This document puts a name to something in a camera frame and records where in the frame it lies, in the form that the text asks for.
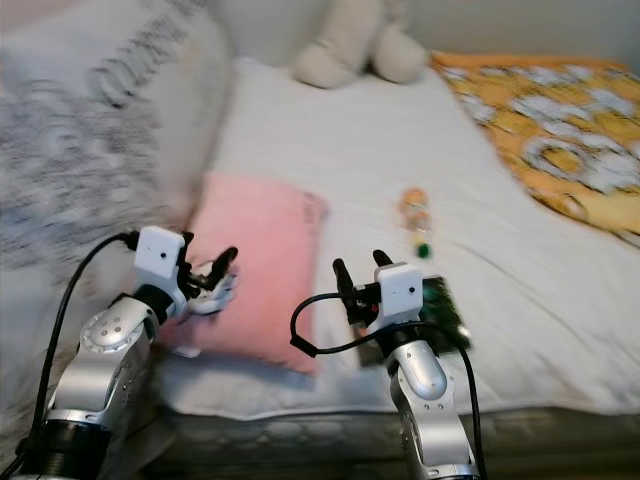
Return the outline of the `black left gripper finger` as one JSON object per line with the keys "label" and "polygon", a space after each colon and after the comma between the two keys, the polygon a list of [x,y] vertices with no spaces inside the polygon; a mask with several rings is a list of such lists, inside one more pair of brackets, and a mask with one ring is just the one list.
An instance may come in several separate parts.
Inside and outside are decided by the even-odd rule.
{"label": "black left gripper finger", "polygon": [[210,262],[209,274],[207,274],[207,289],[209,291],[215,291],[228,278],[230,268],[236,261],[238,252],[237,247],[228,247],[214,261]]}

